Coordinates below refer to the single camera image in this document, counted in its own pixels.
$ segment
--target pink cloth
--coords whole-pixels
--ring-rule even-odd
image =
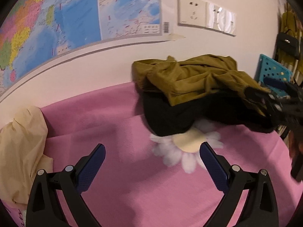
[[[152,153],[155,143],[133,83],[63,100],[42,112],[49,128],[45,155],[54,159],[54,172],[74,165],[98,143],[105,145],[106,159],[82,194],[103,227],[203,226],[222,198],[205,169],[198,166],[187,174],[180,163],[168,168]],[[291,160],[283,141],[275,132],[256,133],[244,126],[220,126],[217,131],[224,148],[216,152],[230,164],[251,172],[267,169],[284,227],[303,187],[290,177]],[[243,197],[229,226],[240,215]],[[70,225],[76,226],[62,194],[60,198]]]
[[[3,204],[16,225],[18,227],[25,227],[22,211],[20,209],[9,207],[5,202],[3,202]]]

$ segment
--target electrical socket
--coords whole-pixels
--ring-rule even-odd
[[[202,0],[178,0],[178,23],[205,27],[206,4]]]

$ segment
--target bag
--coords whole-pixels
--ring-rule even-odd
[[[290,35],[288,35],[289,30],[286,32],[280,32],[277,36],[277,48],[283,50],[287,54],[293,56],[295,59],[300,59],[299,54],[299,41]]]
[[[301,43],[300,43],[300,60],[303,60],[303,40],[301,40]]]
[[[287,12],[286,12],[286,25],[285,25],[285,31],[280,32],[277,36],[277,48],[283,50],[288,55],[294,57],[295,59],[300,59],[300,51],[299,51],[299,40],[297,39],[297,24],[296,24],[296,18],[294,16],[294,25],[295,25],[295,31],[288,28],[293,28],[293,24],[288,24],[288,4],[287,4]],[[296,37],[293,37],[291,35],[288,35],[287,33],[291,31],[293,35],[296,35]]]

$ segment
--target barcode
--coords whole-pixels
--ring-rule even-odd
[[[163,32],[169,33],[169,22],[164,22],[163,24]]]

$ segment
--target map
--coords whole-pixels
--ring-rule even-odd
[[[78,47],[168,33],[161,10],[160,0],[18,0],[0,28],[0,95]]]

